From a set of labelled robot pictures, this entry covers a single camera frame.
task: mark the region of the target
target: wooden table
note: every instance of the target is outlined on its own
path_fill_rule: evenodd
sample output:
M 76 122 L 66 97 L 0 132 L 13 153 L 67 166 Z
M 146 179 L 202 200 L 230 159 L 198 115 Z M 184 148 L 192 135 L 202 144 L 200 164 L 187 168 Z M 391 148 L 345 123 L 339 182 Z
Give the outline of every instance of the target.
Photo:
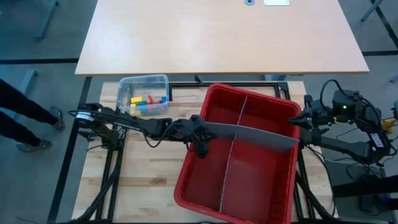
M 291 100 L 303 107 L 305 87 L 303 82 L 288 82 Z M 245 87 L 265 95 L 275 95 L 274 88 Z M 169 113 L 173 119 L 189 118 L 200 114 L 207 87 L 173 88 L 173 101 Z M 116 107 L 118 83 L 104 83 L 100 103 L 110 108 Z M 101 144 L 92 142 L 89 147 Z M 179 207 L 174 201 L 174 187 L 186 154 L 180 142 L 162 142 L 152 149 L 141 133 L 129 131 L 124 147 L 123 163 L 119 179 L 118 194 L 113 222 L 219 222 L 219 220 Z M 92 149 L 87 153 L 73 218 L 79 217 L 90 205 L 100 190 L 107 150 Z M 305 167 L 311 191 L 331 212 L 331 188 L 326 170 L 309 150 L 303 150 Z M 307 206 L 303 192 L 300 192 L 304 214 Z M 105 200 L 106 216 L 109 194 Z M 295 208 L 292 221 L 296 221 Z
M 98 0 L 77 75 L 367 73 L 336 0 Z

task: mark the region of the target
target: black pants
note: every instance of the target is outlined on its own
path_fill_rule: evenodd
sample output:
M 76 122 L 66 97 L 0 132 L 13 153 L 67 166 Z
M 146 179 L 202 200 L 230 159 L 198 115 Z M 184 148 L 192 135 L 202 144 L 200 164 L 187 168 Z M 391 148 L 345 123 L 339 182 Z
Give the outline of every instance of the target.
M 55 124 L 58 119 L 43 109 L 37 103 L 26 98 L 20 91 L 0 79 L 0 107 L 15 111 L 28 118 L 48 124 Z M 41 140 L 25 126 L 14 121 L 0 111 L 0 135 L 14 139 L 17 142 L 38 146 Z

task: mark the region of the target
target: bin divider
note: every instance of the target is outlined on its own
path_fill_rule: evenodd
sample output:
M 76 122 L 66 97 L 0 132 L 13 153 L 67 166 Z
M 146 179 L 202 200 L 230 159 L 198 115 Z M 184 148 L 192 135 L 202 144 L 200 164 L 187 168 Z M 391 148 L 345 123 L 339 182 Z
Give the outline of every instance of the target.
M 243 103 L 243 106 L 242 106 L 242 109 L 241 109 L 241 113 L 239 114 L 238 123 L 236 125 L 239 125 L 239 122 L 241 121 L 241 117 L 242 117 L 242 114 L 243 114 L 243 109 L 246 106 L 246 101 L 247 100 L 248 100 L 248 96 L 246 96 L 245 99 L 244 99 L 244 103 Z M 227 163 L 226 163 L 226 169 L 225 169 L 225 175 L 224 175 L 223 189 L 221 190 L 220 209 L 219 209 L 218 212 L 221 212 L 221 209 L 223 208 L 223 197 L 224 197 L 226 176 L 228 174 L 229 159 L 231 158 L 232 148 L 234 146 L 235 139 L 236 139 L 236 133 L 235 133 L 234 139 L 232 139 L 231 147 L 229 149 L 228 160 L 227 160 Z

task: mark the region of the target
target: person's leg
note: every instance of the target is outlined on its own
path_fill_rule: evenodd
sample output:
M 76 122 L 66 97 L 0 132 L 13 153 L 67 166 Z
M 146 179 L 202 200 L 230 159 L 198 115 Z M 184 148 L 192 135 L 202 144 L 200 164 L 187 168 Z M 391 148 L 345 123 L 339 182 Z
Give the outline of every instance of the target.
M 0 79 L 0 106 L 36 121 L 51 124 L 59 131 L 64 128 L 60 109 L 52 107 L 51 112 L 48 112 L 2 79 Z
M 0 135 L 11 138 L 17 142 L 18 149 L 22 151 L 36 151 L 39 149 L 48 149 L 51 144 L 46 140 L 41 140 L 36 137 L 32 131 L 29 131 L 25 126 L 14 121 L 5 113 L 0 111 Z

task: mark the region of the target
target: floor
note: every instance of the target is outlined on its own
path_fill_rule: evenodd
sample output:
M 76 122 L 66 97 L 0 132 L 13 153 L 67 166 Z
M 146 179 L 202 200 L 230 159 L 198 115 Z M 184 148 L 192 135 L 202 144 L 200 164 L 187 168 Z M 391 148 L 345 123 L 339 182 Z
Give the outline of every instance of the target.
M 0 60 L 5 59 L 38 59 L 38 58 L 78 58 L 83 46 L 86 32 L 95 8 L 95 0 L 59 0 L 53 19 L 47 30 L 46 38 L 38 41 L 34 38 L 40 25 L 40 15 L 45 12 L 40 0 L 1 0 L 0 2 Z M 382 21 L 373 13 L 365 23 L 359 18 L 370 7 L 367 0 L 340 0 L 346 18 L 353 30 L 362 51 L 397 50 Z M 398 1 L 385 0 L 381 9 L 394 32 L 398 34 Z M 398 100 L 398 84 L 389 80 L 398 75 L 398 55 L 366 57 L 370 74 L 306 75 L 287 77 L 287 80 L 303 80 L 307 93 L 317 98 L 322 84 L 331 78 L 338 80 L 343 88 L 359 90 L 369 101 L 383 112 L 383 117 L 391 115 L 390 109 Z M 19 86 L 28 69 L 38 72 L 28 96 L 44 108 L 56 105 L 63 111 L 74 110 L 77 106 L 84 78 L 74 76 L 76 64 L 46 65 L 0 65 L 0 78 L 16 87 Z M 119 77 L 94 78 L 87 102 L 96 102 L 100 97 L 103 82 L 118 81 Z M 191 80 L 190 77 L 178 77 L 178 80 Z M 210 76 L 209 80 L 262 80 L 261 76 Z M 325 102 L 331 100 L 334 87 L 325 92 Z M 15 148 L 15 142 L 0 137 L 0 224 L 26 223 L 17 217 L 45 223 L 50 210 L 53 193 L 57 184 L 68 137 L 72 128 L 72 118 L 65 116 L 67 124 L 63 133 L 55 133 L 46 124 L 40 124 L 17 117 L 18 122 L 26 125 L 41 138 L 51 139 L 53 147 L 49 151 L 25 154 Z M 327 136 L 334 137 L 349 130 L 349 126 L 334 126 Z M 366 140 L 360 132 L 352 132 L 342 137 L 345 141 Z M 62 198 L 58 222 L 68 221 L 71 217 L 78 190 L 80 174 L 85 160 L 87 142 L 78 138 L 72 164 Z M 323 150 L 329 159 L 344 157 L 337 152 Z M 328 164 L 330 169 L 336 164 Z M 386 163 L 386 174 L 397 174 L 398 158 Z M 343 181 L 340 173 L 332 175 L 334 184 Z M 345 203 L 338 202 L 341 217 L 354 220 L 368 220 L 366 215 L 356 213 L 353 217 Z

